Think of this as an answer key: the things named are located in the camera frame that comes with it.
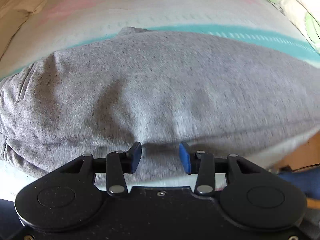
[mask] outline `blue fabric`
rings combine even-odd
[[[284,172],[279,177],[301,189],[307,197],[320,200],[320,167],[304,172]]]
[[[0,199],[0,239],[7,239],[22,227],[14,202]]]

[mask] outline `teal stripe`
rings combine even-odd
[[[234,39],[237,41],[244,41],[247,43],[267,47],[270,49],[275,49],[275,50],[284,52],[286,54],[289,54],[292,57],[301,59],[303,61],[315,62],[315,63],[319,63],[320,65],[320,55],[312,48],[312,46],[307,41],[294,39],[292,37],[282,35],[277,32],[252,29],[252,28],[242,27],[242,26],[212,25],[212,24],[156,26],[156,27],[146,27],[146,28],[149,30],[156,30],[156,31],[179,31],[179,32],[204,33],[204,34],[211,34],[211,35],[220,36],[224,38]],[[82,46],[85,44],[90,44],[96,41],[111,39],[116,35],[117,33],[113,33],[113,34],[108,34],[99,38],[85,40],[80,43],[69,46],[66,49]],[[24,67],[15,70],[10,75],[19,73]]]

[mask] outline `mattress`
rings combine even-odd
[[[11,39],[0,60],[0,78],[18,73],[58,49],[114,37],[125,26],[221,36],[276,49],[320,66],[320,55],[267,0],[48,0],[41,11],[28,16]],[[267,168],[319,128],[267,148],[249,160]],[[0,198],[8,200],[14,200],[23,186],[35,180],[3,161],[0,176]],[[195,175],[185,175],[135,185],[194,187],[195,181]],[[218,187],[224,184],[224,176],[217,176]]]

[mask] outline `gray fabric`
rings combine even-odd
[[[318,125],[319,77],[272,49],[126,28],[0,83],[0,158],[38,177],[83,153],[103,157],[140,141],[143,158],[128,180],[175,176],[182,140],[248,156]]]
[[[320,210],[307,209],[299,229],[311,239],[320,240]]]

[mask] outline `circular cover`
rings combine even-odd
[[[246,174],[225,187],[220,205],[234,221],[257,229],[293,226],[304,215],[305,195],[290,183],[265,174]]]
[[[24,224],[47,232],[76,227],[93,216],[102,202],[101,192],[76,174],[37,180],[17,195],[15,208]]]

